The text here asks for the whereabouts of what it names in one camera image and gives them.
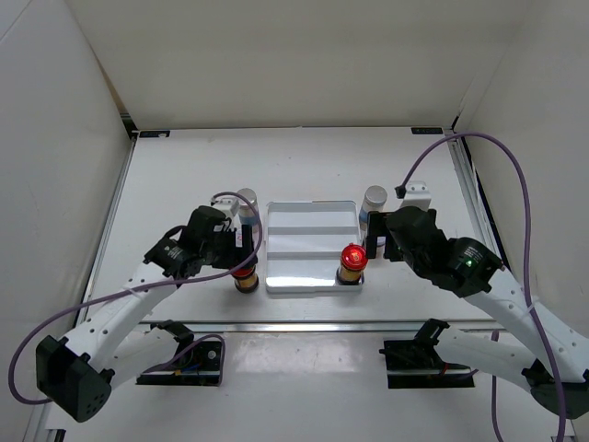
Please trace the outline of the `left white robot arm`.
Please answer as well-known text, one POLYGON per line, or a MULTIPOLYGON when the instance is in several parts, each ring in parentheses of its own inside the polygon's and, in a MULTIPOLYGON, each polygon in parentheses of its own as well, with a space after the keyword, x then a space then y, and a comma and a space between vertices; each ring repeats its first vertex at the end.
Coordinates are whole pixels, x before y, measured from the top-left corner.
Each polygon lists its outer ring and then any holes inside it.
POLYGON ((260 218, 234 227, 215 206, 195 209, 185 226, 171 228, 145 254, 121 292, 98 301, 87 320, 61 338, 36 346, 38 389, 78 423, 94 417, 112 391, 149 370, 183 368, 193 356, 193 336, 173 320, 133 336, 134 328, 187 283, 200 282, 202 267, 236 281, 254 276, 260 218))

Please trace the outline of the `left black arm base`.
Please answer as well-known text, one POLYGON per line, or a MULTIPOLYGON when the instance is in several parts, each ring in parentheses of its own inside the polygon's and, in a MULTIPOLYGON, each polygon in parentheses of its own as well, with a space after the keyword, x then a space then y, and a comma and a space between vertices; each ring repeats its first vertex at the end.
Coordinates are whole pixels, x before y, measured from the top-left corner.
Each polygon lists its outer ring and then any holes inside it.
POLYGON ((150 330, 165 331, 178 344, 172 363, 136 378, 140 386, 220 387, 224 378, 226 343, 220 334, 196 337, 181 322, 167 320, 150 325, 150 330))

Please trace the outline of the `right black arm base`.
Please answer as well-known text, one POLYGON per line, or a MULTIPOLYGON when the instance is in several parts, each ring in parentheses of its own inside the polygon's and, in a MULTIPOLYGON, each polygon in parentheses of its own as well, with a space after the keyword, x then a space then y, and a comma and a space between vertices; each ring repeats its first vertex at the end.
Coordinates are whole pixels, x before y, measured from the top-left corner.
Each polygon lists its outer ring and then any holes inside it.
POLYGON ((427 320, 413 338, 385 340, 378 351, 384 358, 390 390, 440 390, 474 388, 476 371, 445 362, 434 347, 450 328, 442 320, 427 320))

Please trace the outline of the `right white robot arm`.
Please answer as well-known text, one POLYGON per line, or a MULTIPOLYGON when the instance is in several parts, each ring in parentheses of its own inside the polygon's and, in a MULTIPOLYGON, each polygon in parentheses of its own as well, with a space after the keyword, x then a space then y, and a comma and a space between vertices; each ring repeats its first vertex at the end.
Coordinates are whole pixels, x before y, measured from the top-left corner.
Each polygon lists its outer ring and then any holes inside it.
POLYGON ((436 212, 402 207, 367 216, 366 253, 373 259, 379 238, 384 257, 405 262, 421 279, 453 293, 501 324, 519 345, 484 341, 427 320, 415 335, 413 356, 427 368, 460 364, 503 378, 552 413, 574 420, 588 413, 588 340, 537 302, 502 260, 473 238, 449 238, 435 224, 436 212))

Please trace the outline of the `red-lid sauce jar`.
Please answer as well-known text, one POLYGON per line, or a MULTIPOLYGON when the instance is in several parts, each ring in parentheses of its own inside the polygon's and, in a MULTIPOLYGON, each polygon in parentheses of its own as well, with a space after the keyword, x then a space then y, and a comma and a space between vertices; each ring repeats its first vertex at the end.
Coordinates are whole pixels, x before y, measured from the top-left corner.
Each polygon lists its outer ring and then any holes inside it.
POLYGON ((231 273, 234 278, 235 288, 243 294, 255 292, 259 287, 259 277, 256 266, 241 268, 231 273))
POLYGON ((361 283, 364 269, 368 263, 366 250, 358 244, 350 243, 340 256, 340 266, 336 279, 341 285, 358 285, 361 283))

